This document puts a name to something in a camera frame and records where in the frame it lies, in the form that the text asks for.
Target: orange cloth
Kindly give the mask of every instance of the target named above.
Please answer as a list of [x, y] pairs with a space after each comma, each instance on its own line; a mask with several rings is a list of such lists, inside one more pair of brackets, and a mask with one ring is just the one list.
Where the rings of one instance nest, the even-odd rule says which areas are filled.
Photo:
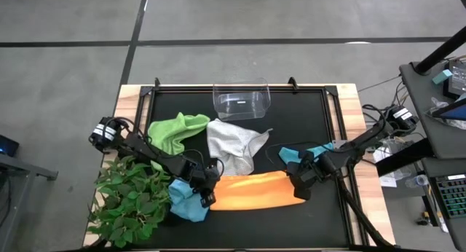
[[301, 204], [283, 171], [251, 176], [222, 176], [214, 189], [217, 201], [211, 210], [252, 210]]

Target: gray floor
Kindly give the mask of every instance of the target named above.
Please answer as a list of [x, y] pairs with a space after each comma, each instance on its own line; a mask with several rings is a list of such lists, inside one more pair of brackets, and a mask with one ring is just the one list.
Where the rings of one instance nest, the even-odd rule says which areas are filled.
[[[141, 0], [0, 0], [0, 42], [129, 41]], [[466, 25], [460, 0], [149, 0], [140, 40], [450, 36]], [[128, 83], [346, 82], [398, 75], [439, 43], [138, 47]], [[0, 48], [0, 134], [19, 157], [59, 170], [38, 178], [15, 251], [78, 248], [102, 156], [87, 142], [112, 114], [127, 47]], [[455, 52], [465, 54], [466, 46]], [[399, 79], [365, 90], [386, 106]], [[451, 251], [448, 235], [418, 227], [420, 199], [388, 200], [398, 245]]]

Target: black tray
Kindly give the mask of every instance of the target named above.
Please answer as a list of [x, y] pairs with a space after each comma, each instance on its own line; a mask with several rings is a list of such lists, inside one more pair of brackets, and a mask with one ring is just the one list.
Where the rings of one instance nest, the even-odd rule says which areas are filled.
[[[250, 89], [236, 87], [238, 90]], [[266, 116], [230, 122], [260, 133], [273, 128], [269, 140], [254, 156], [253, 174], [280, 170], [284, 164], [278, 157], [280, 147], [269, 149], [274, 165], [266, 158], [265, 149], [276, 143], [316, 141], [328, 143], [335, 138], [327, 93], [334, 96], [343, 139], [342, 124], [336, 87], [270, 87], [271, 101]], [[146, 131], [153, 121], [175, 118], [183, 114], [204, 114], [217, 118], [213, 108], [212, 86], [206, 87], [142, 87], [141, 95], [149, 91], [151, 99]], [[143, 100], [140, 100], [136, 123], [141, 120]], [[209, 157], [207, 134], [200, 134], [183, 141], [185, 149], [197, 149]], [[290, 146], [307, 149], [312, 143]], [[354, 173], [349, 179], [353, 194], [358, 198]], [[209, 211], [200, 223], [191, 223], [170, 214], [139, 248], [346, 248], [353, 244], [352, 228], [347, 206], [340, 197], [334, 181], [315, 184], [312, 198], [300, 205], [247, 211]]]

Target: clear plastic container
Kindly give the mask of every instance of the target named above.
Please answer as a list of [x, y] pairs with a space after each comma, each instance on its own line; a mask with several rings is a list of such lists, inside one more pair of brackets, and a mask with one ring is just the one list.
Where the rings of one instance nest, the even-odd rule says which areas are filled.
[[262, 118], [270, 107], [265, 79], [213, 85], [213, 106], [222, 121]]
[[408, 188], [417, 188], [420, 186], [426, 186], [429, 184], [429, 179], [425, 175], [414, 176], [405, 181], [405, 185]]

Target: keyboard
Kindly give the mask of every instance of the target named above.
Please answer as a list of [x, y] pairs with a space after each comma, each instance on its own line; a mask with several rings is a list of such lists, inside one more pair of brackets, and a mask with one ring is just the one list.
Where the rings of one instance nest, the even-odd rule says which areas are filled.
[[466, 175], [441, 176], [435, 182], [449, 218], [466, 217]]

